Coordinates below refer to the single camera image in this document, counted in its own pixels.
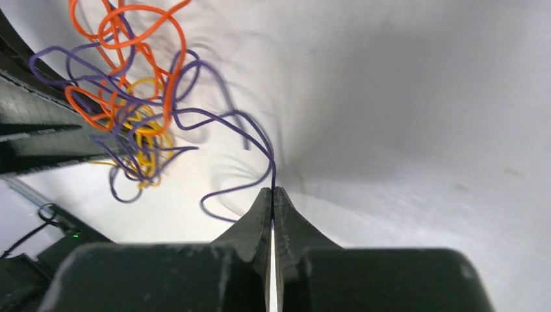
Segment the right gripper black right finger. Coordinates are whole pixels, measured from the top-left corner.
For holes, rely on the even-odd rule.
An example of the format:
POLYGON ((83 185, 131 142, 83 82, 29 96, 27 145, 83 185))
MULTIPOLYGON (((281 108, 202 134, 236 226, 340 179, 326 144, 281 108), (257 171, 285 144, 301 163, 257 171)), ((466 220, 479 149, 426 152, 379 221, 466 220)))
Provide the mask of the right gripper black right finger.
POLYGON ((274 190, 281 311, 492 311, 472 263, 445 248, 343 248, 274 190))

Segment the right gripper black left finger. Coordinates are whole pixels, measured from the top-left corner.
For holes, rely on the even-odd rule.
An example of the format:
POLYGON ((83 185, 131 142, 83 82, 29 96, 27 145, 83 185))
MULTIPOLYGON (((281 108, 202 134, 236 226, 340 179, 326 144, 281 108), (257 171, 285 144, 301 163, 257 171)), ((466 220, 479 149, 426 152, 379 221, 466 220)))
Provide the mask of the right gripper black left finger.
POLYGON ((40 311, 266 311, 272 193, 208 244, 92 243, 62 262, 40 311))

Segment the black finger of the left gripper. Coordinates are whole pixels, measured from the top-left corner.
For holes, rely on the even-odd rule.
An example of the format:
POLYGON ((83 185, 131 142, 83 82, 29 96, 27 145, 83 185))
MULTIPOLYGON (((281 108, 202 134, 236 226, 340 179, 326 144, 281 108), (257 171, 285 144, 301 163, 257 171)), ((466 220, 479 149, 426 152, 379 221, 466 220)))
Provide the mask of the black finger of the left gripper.
POLYGON ((1 14, 1 175, 23 176, 110 155, 89 138, 61 88, 41 83, 31 72, 33 52, 1 14))

